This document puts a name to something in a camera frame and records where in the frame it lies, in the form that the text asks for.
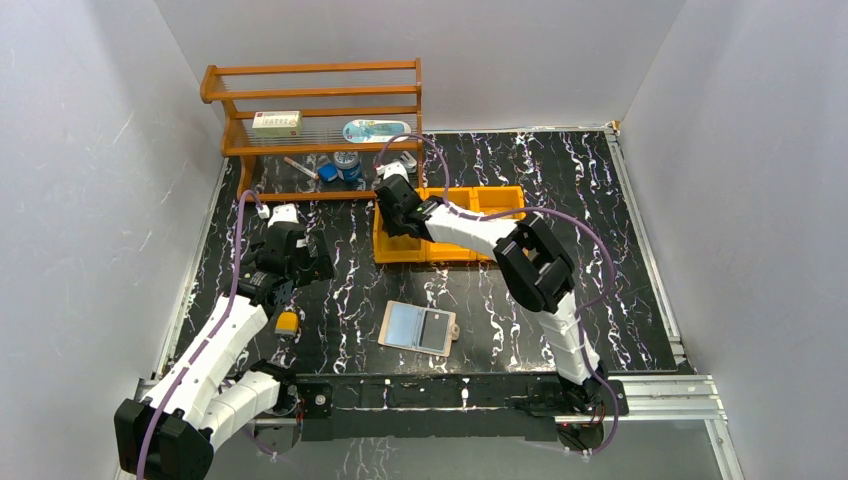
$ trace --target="orange tray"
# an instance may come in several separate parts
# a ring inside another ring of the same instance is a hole
[[[427,199],[432,195],[442,196],[444,188],[416,189],[418,195]],[[448,193],[450,201],[465,209],[486,214],[502,212],[524,206],[524,191],[519,186],[508,187],[456,187]],[[423,242],[404,235],[389,238],[383,231],[380,209],[374,210],[374,261],[376,263],[402,262],[448,262],[490,260],[467,248],[447,243]],[[524,214],[512,215],[521,219]]]
[[[524,191],[519,186],[475,187],[474,192],[477,194],[477,203],[480,205],[480,210],[477,211],[486,215],[524,207]],[[503,218],[521,220],[525,216],[523,213],[518,213]],[[478,253],[477,260],[485,262],[491,258]]]
[[[418,196],[424,196],[423,188],[416,188],[415,192]],[[372,235],[374,239],[374,262],[376,263],[425,261],[425,242],[417,238],[412,238],[409,235],[389,237],[389,234],[383,231],[383,217],[380,215],[379,208],[374,208],[374,230]]]

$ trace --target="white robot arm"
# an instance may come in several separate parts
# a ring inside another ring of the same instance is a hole
[[[536,214],[518,221],[481,221],[479,213],[448,205],[440,197],[423,200],[402,168],[392,165],[385,167],[376,189],[389,236],[450,243],[495,259],[512,297],[545,332],[560,383],[570,397],[568,408],[585,412],[597,401],[600,388],[592,373],[602,378],[607,374],[591,345],[585,346],[588,363],[583,357],[574,315],[574,264],[550,228]]]
[[[162,413],[144,459],[145,478],[163,480],[204,478],[214,452],[256,415],[294,410],[299,401],[294,373],[265,360],[219,393],[238,355],[269,317],[276,320],[292,289],[333,276],[323,236],[312,233],[317,238],[311,255],[294,208],[276,207],[264,241],[242,257],[226,321],[220,322],[230,298],[222,295],[170,373],[141,402],[127,399],[118,408],[115,433],[123,470],[137,471],[142,439],[157,409]]]

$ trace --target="white box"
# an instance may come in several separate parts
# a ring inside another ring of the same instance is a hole
[[[256,112],[253,133],[258,138],[291,138],[300,136],[300,112]]]

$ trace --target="white wall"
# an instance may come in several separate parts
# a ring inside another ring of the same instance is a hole
[[[747,478],[848,468],[848,4],[689,1],[623,148]]]
[[[156,3],[198,79],[421,57],[424,128],[471,129],[621,119],[683,0]]]
[[[152,1],[0,6],[0,471],[113,478],[222,166]]]

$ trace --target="cylindrical can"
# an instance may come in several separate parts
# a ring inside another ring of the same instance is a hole
[[[336,152],[333,154],[333,163],[345,182],[355,182],[362,177],[359,152]]]

